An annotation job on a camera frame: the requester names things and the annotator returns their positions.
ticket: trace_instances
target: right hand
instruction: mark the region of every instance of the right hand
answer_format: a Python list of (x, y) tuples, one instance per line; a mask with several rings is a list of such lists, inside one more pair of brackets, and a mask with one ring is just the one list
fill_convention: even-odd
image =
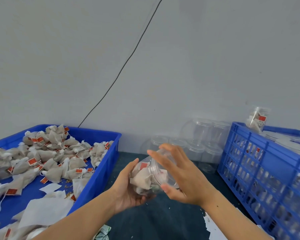
[(179, 146), (162, 144), (160, 149), (166, 149), (171, 152), (176, 161), (176, 165), (167, 157), (148, 150), (147, 153), (162, 165), (178, 183), (180, 190), (177, 190), (168, 184), (162, 184), (162, 190), (172, 200), (182, 203), (194, 204), (204, 208), (211, 200), (216, 188), (207, 180), (204, 174), (188, 159), (183, 149)]

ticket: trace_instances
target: blue plastic tray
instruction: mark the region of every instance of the blue plastic tray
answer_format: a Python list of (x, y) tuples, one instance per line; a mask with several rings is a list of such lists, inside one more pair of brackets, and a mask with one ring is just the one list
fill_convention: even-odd
[[(50, 126), (50, 124), (41, 124), (36, 125), (32, 128), (26, 129), (14, 135), (8, 136), (0, 140), (0, 147), (4, 149), (10, 149), (13, 147), (17, 147), (18, 144), (22, 141), (22, 138), (26, 131), (35, 132), (35, 131), (45, 131), (45, 128)], [(93, 145), (95, 142), (102, 142), (102, 141), (114, 141), (112, 146), (109, 148), (108, 152), (104, 156), (100, 165), (96, 168), (94, 174), (88, 181), (86, 187), (80, 194), (77, 201), (72, 206), (70, 212), (75, 211), (76, 209), (83, 206), (88, 201), (92, 200), (94, 197), (98, 196), (106, 186), (108, 178), (112, 172), (112, 169), (118, 159), (118, 143), (121, 137), (120, 133), (111, 132), (111, 131), (102, 131), (102, 130), (94, 130), (94, 129), (84, 129), (84, 128), (76, 128), (76, 127), (69, 127), (69, 134), (76, 138), (78, 141), (85, 140), (89, 144)], [(87, 162), (88, 167), (91, 166), (91, 161), (88, 159)], [(37, 176), (36, 179), (30, 183), (27, 187), (25, 187), (22, 191), (22, 195), (20, 196), (6, 196), (3, 200), (1, 207), (2, 210), (0, 212), (0, 228), (14, 222), (11, 221), (11, 218), (18, 214), (19, 212), (23, 211), (28, 202), (32, 199), (39, 199), (42, 198), (45, 193), (40, 191), (39, 189), (48, 185), (42, 184), (40, 180), (43, 176)], [(1, 183), (8, 183), (12, 181), (12, 177), (1, 180)], [(62, 187), (58, 190), (66, 190), (66, 193), (73, 191), (72, 183), (65, 183), (65, 180), (62, 179), (60, 182)]]
[[(300, 136), (300, 130), (264, 130)], [(300, 239), (300, 155), (232, 123), (218, 173), (254, 221), (276, 239)]]

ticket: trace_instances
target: hand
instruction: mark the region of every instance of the hand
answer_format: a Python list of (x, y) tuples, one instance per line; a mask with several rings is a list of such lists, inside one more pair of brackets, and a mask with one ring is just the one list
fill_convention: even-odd
[(204, 208), (217, 192), (215, 187), (188, 159), (181, 147), (165, 143), (160, 145), (159, 148), (171, 152), (176, 165), (155, 151), (148, 150), (147, 153), (168, 170), (180, 187), (180, 190), (177, 190), (168, 184), (163, 184), (161, 185), (162, 190), (172, 200), (199, 205)]
[(112, 191), (112, 195), (116, 198), (114, 214), (133, 206), (142, 205), (147, 201), (145, 196), (139, 195), (133, 190), (129, 181), (129, 174), (138, 162), (138, 158), (129, 162), (129, 164), (119, 173), (116, 181), (109, 189)]

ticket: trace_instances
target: left hand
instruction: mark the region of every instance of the left hand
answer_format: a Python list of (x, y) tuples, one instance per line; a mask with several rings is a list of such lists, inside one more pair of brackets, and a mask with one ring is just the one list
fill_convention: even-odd
[(109, 189), (115, 197), (114, 214), (133, 206), (140, 206), (147, 201), (147, 198), (144, 195), (137, 194), (130, 184), (129, 174), (138, 162), (138, 158), (129, 162), (129, 164), (119, 173), (116, 181)]

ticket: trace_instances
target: forearm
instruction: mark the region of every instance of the forearm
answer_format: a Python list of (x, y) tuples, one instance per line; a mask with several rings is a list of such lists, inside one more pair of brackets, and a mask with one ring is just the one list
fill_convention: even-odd
[(237, 210), (219, 191), (201, 206), (228, 240), (270, 239), (268, 234)]
[(114, 214), (114, 199), (107, 190), (69, 216), (43, 231), (34, 240), (91, 240)]

